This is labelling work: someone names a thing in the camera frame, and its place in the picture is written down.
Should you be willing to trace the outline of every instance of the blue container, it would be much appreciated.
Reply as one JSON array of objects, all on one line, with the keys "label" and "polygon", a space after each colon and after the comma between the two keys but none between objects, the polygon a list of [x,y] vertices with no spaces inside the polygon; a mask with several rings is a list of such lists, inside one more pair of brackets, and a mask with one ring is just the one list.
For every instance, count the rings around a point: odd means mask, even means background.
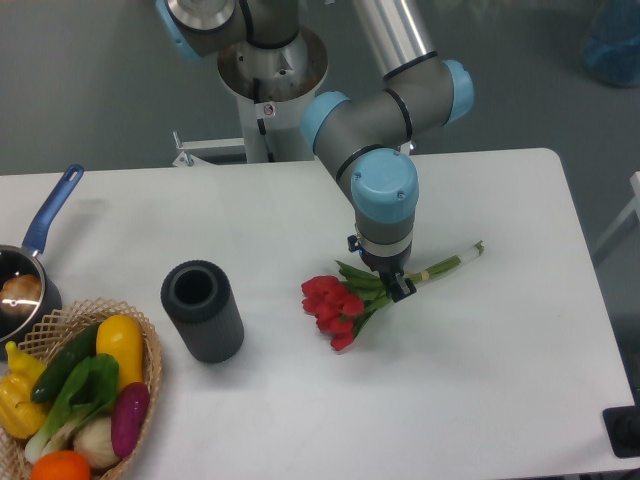
[{"label": "blue container", "polygon": [[640,85],[640,0],[605,0],[581,54],[598,80],[620,87]]}]

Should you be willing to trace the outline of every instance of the orange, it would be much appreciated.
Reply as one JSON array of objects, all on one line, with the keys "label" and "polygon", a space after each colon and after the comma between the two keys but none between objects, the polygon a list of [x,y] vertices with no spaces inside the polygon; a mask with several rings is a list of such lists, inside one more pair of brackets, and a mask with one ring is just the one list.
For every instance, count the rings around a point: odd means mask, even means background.
[{"label": "orange", "polygon": [[90,480],[89,462],[73,450],[49,453],[36,462],[31,480]]}]

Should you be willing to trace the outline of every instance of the black cylinder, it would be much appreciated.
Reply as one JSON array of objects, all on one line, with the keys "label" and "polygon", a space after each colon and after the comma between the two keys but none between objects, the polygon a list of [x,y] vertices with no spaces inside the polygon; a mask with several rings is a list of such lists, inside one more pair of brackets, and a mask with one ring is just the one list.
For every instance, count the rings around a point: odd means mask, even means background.
[{"label": "black cylinder", "polygon": [[242,345],[244,327],[229,279],[216,265],[191,260],[162,283],[162,306],[196,360],[219,363]]}]

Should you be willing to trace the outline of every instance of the purple eggplant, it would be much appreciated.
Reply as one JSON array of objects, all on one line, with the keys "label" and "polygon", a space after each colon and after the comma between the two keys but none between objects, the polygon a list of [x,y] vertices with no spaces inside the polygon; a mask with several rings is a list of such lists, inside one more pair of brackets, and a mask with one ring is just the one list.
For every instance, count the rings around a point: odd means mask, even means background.
[{"label": "purple eggplant", "polygon": [[130,383],[122,389],[111,415],[111,444],[120,458],[136,448],[149,408],[149,389],[144,383]]}]

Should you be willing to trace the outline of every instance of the blue joint cap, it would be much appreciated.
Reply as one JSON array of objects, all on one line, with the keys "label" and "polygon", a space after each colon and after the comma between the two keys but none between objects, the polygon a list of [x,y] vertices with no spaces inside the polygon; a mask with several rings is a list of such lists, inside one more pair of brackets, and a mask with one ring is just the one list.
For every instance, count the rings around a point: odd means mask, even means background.
[{"label": "blue joint cap", "polygon": [[178,52],[180,52],[182,58],[190,62],[200,60],[202,57],[198,55],[193,48],[191,48],[191,45],[189,45],[182,36],[182,32],[180,32],[180,29],[175,24],[173,17],[169,13],[169,8],[167,7],[165,0],[156,0],[156,10],[158,10],[160,18],[162,18],[162,23],[164,23],[164,26],[167,28],[167,32],[178,49]]},{"label": "blue joint cap", "polygon": [[340,92],[326,92],[318,95],[302,114],[300,131],[311,149],[316,151],[316,137],[329,114],[342,102],[349,99]]},{"label": "blue joint cap", "polygon": [[471,110],[475,99],[475,92],[473,90],[471,75],[469,75],[469,72],[464,69],[460,62],[445,60],[443,63],[449,68],[451,78],[453,79],[453,106],[451,107],[449,120],[445,123],[445,125],[447,125]]},{"label": "blue joint cap", "polygon": [[366,217],[384,224],[400,222],[416,211],[416,167],[409,157],[390,148],[367,152],[351,175],[351,197]]}]

